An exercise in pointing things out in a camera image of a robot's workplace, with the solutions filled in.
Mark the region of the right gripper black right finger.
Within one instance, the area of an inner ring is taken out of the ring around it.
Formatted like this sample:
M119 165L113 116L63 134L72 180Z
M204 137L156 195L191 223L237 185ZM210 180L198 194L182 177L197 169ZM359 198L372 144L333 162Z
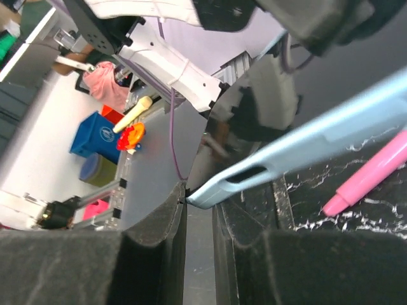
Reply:
M406 242L380 233L263 227L213 208L218 304L405 304Z

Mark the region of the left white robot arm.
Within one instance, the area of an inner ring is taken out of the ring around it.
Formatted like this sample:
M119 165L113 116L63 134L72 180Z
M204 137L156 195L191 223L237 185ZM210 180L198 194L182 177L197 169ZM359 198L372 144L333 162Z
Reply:
M238 32L256 8L254 1L64 1L64 5L96 50L140 65L198 112L211 109L225 86L169 45L146 19L172 19L207 31Z

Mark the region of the blue storage bin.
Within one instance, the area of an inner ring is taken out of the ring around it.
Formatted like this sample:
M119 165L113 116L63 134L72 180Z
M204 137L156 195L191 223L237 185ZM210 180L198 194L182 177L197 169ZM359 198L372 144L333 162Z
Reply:
M69 152L83 158L98 153L117 164L120 152L116 144L120 134L114 133L113 127L112 122L94 112L79 124Z

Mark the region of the red orange toy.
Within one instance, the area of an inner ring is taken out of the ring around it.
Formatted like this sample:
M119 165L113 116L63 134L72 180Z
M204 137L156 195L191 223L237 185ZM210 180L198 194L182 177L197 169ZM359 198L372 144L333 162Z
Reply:
M141 140L146 134L144 123L135 123L124 129L121 133L116 148L119 151L139 151L141 149Z

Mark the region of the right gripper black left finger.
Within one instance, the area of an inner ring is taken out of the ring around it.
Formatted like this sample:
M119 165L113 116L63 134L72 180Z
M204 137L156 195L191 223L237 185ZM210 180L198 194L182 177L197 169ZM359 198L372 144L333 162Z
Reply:
M187 206L178 183L124 231L3 231L2 304L181 304Z

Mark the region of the phone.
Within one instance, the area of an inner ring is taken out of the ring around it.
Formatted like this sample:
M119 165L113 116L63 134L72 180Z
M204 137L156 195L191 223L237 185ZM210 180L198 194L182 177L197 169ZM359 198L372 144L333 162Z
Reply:
M269 43L213 105L202 142L214 168L188 184L186 201L210 209L234 194L341 154L406 123L406 69L363 90L299 128L301 98L289 67L286 32Z

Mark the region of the pink marker pen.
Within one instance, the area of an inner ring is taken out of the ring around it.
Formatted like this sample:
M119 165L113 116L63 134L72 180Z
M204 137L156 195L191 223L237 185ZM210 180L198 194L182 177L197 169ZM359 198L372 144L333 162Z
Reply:
M328 217L354 206L399 166L406 162L406 128L344 182L322 211Z

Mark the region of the pink cloth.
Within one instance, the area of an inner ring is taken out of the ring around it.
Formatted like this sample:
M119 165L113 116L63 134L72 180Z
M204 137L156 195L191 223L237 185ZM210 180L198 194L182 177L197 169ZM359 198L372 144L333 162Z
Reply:
M104 105L118 112L126 107L129 88L122 87L114 80L115 65L109 61L99 62L93 72L83 73L83 82L90 95Z

